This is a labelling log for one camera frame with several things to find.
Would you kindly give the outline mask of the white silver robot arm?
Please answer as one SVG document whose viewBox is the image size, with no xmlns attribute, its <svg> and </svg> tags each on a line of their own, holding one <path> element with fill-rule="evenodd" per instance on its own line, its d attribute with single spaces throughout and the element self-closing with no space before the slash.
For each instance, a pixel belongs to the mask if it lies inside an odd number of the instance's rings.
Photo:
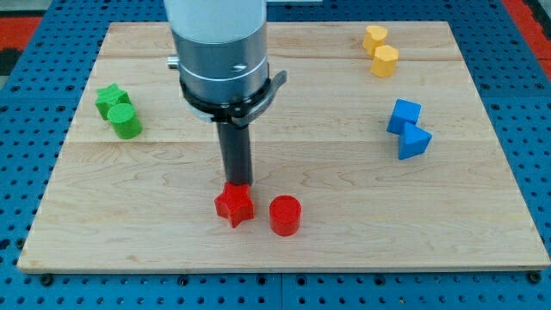
<svg viewBox="0 0 551 310">
<path fill-rule="evenodd" d="M 180 85 L 192 113 L 217 127 L 226 180 L 253 182 L 248 126 L 287 73 L 269 74 L 264 0 L 164 0 Z"/>
</svg>

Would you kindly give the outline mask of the black clamp ring mount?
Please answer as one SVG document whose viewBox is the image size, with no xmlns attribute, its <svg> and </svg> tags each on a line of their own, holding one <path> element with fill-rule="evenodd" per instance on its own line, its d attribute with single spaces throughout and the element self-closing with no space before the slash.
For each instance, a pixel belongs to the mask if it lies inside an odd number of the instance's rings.
<svg viewBox="0 0 551 310">
<path fill-rule="evenodd" d="M 190 110 L 199 119 L 234 127 L 245 127 L 269 108 L 276 97 L 276 92 L 287 81 L 288 72 L 280 71 L 272 78 L 268 78 L 252 96 L 238 102 L 223 103 L 206 102 L 200 99 L 193 95 L 184 83 L 181 83 L 181 88 Z"/>
</svg>

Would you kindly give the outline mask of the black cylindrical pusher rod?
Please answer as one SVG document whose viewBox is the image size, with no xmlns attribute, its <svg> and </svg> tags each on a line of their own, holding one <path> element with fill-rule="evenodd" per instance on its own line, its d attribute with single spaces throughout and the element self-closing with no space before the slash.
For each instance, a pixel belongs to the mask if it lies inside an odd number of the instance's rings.
<svg viewBox="0 0 551 310">
<path fill-rule="evenodd" d="M 218 123 L 217 133 L 226 180 L 234 185 L 252 185 L 253 169 L 249 128 Z"/>
</svg>

